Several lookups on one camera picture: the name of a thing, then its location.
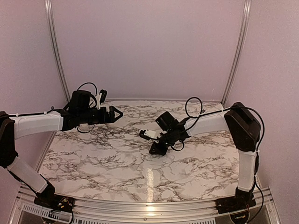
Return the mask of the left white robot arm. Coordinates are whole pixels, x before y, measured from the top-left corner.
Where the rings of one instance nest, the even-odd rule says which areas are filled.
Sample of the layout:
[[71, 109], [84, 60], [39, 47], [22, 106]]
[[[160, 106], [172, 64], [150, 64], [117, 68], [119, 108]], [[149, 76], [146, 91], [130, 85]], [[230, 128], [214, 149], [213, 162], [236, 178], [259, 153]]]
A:
[[81, 124], [110, 124], [119, 120], [123, 112], [114, 106], [101, 106], [107, 91], [101, 90], [94, 96], [85, 90], [76, 90], [71, 100], [62, 109], [33, 114], [9, 115], [0, 113], [0, 165], [17, 180], [27, 184], [48, 207], [59, 204], [54, 186], [22, 160], [16, 149], [15, 140], [37, 133], [69, 131]]

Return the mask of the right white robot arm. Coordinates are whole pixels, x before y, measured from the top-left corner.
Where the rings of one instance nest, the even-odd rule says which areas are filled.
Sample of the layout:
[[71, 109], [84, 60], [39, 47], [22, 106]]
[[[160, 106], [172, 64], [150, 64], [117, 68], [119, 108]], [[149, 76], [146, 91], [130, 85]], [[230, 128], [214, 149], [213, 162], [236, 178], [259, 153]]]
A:
[[259, 166], [257, 148], [261, 140], [261, 125], [253, 112], [254, 110], [240, 102], [234, 103], [230, 108], [187, 117], [182, 121], [165, 112], [156, 119], [162, 133], [146, 130], [143, 135], [153, 141], [150, 154], [166, 155], [168, 148], [197, 134], [229, 131], [239, 154], [239, 181], [231, 204], [234, 208], [241, 209], [252, 196]]

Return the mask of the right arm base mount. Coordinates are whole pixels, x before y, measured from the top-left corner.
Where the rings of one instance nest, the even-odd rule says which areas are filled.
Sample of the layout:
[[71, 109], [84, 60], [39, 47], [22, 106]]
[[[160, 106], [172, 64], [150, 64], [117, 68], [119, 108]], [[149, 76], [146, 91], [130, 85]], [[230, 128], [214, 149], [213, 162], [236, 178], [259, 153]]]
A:
[[219, 214], [244, 210], [256, 206], [255, 198], [246, 201], [245, 199], [237, 198], [235, 196], [216, 199], [215, 203]]

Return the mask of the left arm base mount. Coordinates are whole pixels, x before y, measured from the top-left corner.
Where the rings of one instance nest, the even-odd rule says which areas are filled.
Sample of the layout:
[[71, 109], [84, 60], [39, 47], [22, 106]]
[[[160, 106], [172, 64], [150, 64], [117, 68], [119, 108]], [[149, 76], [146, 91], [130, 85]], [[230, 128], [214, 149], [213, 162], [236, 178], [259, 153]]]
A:
[[69, 196], [54, 194], [50, 199], [35, 197], [34, 204], [52, 209], [54, 211], [72, 212], [75, 199]]

